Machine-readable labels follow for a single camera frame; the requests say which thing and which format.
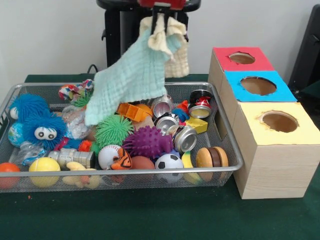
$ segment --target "green spiky ball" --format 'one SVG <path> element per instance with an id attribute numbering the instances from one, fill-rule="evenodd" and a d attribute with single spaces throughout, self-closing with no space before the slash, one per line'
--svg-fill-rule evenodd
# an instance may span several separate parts
<path id="1" fill-rule="evenodd" d="M 85 94 L 84 96 L 80 96 L 78 97 L 78 99 L 74 102 L 72 102 L 71 104 L 75 107 L 78 108 L 83 108 L 84 106 L 86 106 L 88 104 L 88 102 L 91 99 L 93 92 L 89 91 L 87 94 Z"/>
<path id="2" fill-rule="evenodd" d="M 98 157 L 100 150 L 101 150 L 101 147 L 99 147 L 98 144 L 94 141 L 90 147 L 90 151 L 94 152 L 95 155 Z"/>
<path id="3" fill-rule="evenodd" d="M 100 148 L 111 144 L 121 146 L 133 131 L 134 127 L 127 118 L 111 115 L 96 126 L 95 141 Z"/>

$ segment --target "yellow banana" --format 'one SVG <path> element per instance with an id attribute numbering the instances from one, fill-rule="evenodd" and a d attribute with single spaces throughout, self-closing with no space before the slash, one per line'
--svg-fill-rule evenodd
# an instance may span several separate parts
<path id="1" fill-rule="evenodd" d="M 185 169 L 192 169 L 194 167 L 191 162 L 191 156 L 189 151 L 185 152 L 182 155 L 181 160 Z M 184 180 L 194 185 L 199 185 L 202 182 L 202 179 L 196 172 L 184 173 L 183 178 Z"/>

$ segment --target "yellow ball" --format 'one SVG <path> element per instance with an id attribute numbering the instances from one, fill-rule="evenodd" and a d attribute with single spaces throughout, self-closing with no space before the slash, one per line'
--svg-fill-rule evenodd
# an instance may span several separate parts
<path id="1" fill-rule="evenodd" d="M 29 172 L 53 171 L 60 171 L 60 166 L 51 157 L 41 157 L 35 160 L 29 167 Z M 59 180 L 59 176 L 31 176 L 30 179 L 38 188 L 48 188 Z"/>

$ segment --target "beige cloth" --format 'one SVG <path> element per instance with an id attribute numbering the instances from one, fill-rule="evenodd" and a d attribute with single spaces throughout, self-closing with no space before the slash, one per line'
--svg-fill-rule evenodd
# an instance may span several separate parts
<path id="1" fill-rule="evenodd" d="M 139 34 L 141 35 L 144 31 L 151 28 L 151 25 L 151 16 L 142 19 Z M 166 34 L 168 36 L 175 34 L 181 42 L 181 48 L 174 54 L 167 46 Z M 164 15 L 162 13 L 158 14 L 155 30 L 148 40 L 148 46 L 155 51 L 162 51 L 170 56 L 170 60 L 165 63 L 166 78 L 182 78 L 189 74 L 188 43 L 185 39 L 186 34 L 186 25 L 175 20 L 173 17 L 169 17 L 167 32 L 165 33 Z"/>

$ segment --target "white wall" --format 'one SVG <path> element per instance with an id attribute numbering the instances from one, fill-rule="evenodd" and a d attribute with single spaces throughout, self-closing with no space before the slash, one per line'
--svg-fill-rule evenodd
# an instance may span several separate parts
<path id="1" fill-rule="evenodd" d="M 208 73 L 213 46 L 259 46 L 289 80 L 318 0 L 202 0 L 189 14 L 191 73 Z M 104 10 L 95 0 L 0 1 L 0 99 L 28 74 L 106 66 Z"/>

